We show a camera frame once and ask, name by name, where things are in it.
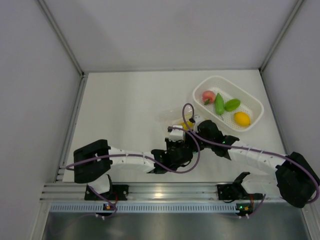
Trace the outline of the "yellow fake banana bunch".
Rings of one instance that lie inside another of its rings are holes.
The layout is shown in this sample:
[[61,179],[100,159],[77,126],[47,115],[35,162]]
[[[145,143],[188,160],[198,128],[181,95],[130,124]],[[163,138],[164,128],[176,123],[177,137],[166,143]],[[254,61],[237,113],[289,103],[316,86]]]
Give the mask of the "yellow fake banana bunch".
[[184,123],[183,121],[181,121],[181,122],[178,122],[178,123],[176,123],[174,125],[183,126],[183,129],[186,130],[186,131],[188,131],[189,128],[194,131],[194,123],[192,123],[190,120],[188,120],[187,123]]

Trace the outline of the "clear zip top bag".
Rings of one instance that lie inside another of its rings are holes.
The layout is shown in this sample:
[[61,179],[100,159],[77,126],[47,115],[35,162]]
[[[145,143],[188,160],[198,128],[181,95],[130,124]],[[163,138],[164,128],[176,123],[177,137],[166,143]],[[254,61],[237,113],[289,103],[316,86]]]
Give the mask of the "clear zip top bag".
[[195,115],[197,114],[195,114],[192,107],[187,105],[184,110],[182,107],[164,110],[160,112],[160,114],[156,117],[156,120],[161,124],[166,134],[166,138],[169,138],[168,127],[172,127],[174,124],[180,122],[184,122],[185,124],[187,124],[187,121],[191,121],[192,123],[194,123],[193,118]]

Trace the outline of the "green fake vegetable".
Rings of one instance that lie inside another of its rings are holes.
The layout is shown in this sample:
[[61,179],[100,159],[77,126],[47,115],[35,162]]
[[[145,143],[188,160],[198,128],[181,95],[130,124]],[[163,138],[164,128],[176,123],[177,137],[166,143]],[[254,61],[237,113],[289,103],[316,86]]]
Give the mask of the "green fake vegetable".
[[224,107],[224,100],[220,93],[217,93],[215,97],[214,105],[215,105],[216,114],[221,116],[225,112],[225,107]]
[[236,110],[241,104],[241,101],[237,98],[231,99],[224,104],[224,110],[227,112],[232,112]]

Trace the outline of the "yellow fake lemon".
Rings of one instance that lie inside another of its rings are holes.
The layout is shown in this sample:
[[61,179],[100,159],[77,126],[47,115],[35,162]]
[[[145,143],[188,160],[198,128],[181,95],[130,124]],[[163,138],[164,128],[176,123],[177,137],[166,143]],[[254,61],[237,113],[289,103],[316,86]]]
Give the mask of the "yellow fake lemon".
[[241,111],[234,114],[234,121],[242,127],[247,127],[251,124],[250,116]]

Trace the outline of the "red fake peach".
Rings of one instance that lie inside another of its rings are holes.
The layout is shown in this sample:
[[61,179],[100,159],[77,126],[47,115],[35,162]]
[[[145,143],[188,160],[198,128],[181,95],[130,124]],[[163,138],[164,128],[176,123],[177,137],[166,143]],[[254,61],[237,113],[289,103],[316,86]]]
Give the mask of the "red fake peach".
[[211,90],[206,90],[202,93],[202,101],[205,106],[212,104],[215,101],[215,99],[216,94]]

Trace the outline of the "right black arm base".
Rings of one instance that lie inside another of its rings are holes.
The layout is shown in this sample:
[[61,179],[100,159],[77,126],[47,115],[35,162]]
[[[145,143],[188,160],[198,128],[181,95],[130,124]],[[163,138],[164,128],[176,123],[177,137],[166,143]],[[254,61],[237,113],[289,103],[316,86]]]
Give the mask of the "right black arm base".
[[222,201],[247,200],[248,193],[239,184],[218,184],[218,199]]

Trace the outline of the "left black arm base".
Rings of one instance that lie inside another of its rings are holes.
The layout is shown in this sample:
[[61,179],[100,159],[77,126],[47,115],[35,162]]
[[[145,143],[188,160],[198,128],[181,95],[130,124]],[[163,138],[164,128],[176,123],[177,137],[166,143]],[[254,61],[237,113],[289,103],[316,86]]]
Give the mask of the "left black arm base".
[[[129,193],[129,186],[127,184],[116,184],[112,185],[109,192],[100,193],[100,195],[109,201],[127,201],[127,196]],[[102,201],[103,199],[96,195],[88,186],[86,186],[85,201]]]

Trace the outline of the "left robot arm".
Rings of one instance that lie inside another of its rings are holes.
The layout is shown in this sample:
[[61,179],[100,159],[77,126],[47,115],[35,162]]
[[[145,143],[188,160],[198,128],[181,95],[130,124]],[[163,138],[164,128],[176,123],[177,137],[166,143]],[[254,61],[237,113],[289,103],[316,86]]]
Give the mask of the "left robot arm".
[[146,174],[176,172],[191,163],[195,149],[183,140],[166,141],[166,150],[150,152],[124,151],[111,147],[106,139],[100,139],[73,152],[74,182],[88,184],[102,200],[113,194],[111,169],[138,170]]

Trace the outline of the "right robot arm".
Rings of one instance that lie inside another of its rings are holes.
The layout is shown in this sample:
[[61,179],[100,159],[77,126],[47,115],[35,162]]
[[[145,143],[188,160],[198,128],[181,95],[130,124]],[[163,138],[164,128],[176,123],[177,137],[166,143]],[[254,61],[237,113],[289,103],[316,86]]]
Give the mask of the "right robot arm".
[[220,185],[220,200],[260,200],[273,196],[303,208],[319,199],[320,179],[301,154],[283,155],[252,148],[235,136],[224,135],[211,120],[197,121],[187,129],[200,149],[211,149],[221,158],[262,172],[244,171],[232,183]]

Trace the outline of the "white perforated plastic basket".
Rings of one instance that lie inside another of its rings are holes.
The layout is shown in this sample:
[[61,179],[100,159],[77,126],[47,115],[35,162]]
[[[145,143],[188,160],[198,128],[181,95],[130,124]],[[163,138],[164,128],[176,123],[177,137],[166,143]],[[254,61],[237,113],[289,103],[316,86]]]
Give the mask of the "white perforated plastic basket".
[[194,106],[206,119],[234,132],[246,132],[264,113],[262,103],[222,76],[210,76],[192,92]]

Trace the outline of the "aluminium mounting rail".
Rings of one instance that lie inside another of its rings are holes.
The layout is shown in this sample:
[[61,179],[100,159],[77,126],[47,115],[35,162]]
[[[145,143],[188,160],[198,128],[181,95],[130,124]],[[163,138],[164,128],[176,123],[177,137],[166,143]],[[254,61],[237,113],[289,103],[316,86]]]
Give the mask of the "aluminium mounting rail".
[[[125,195],[129,201],[218,201],[215,182],[129,182],[127,190],[117,195]],[[83,201],[86,185],[66,182],[46,183],[40,194],[44,202]]]

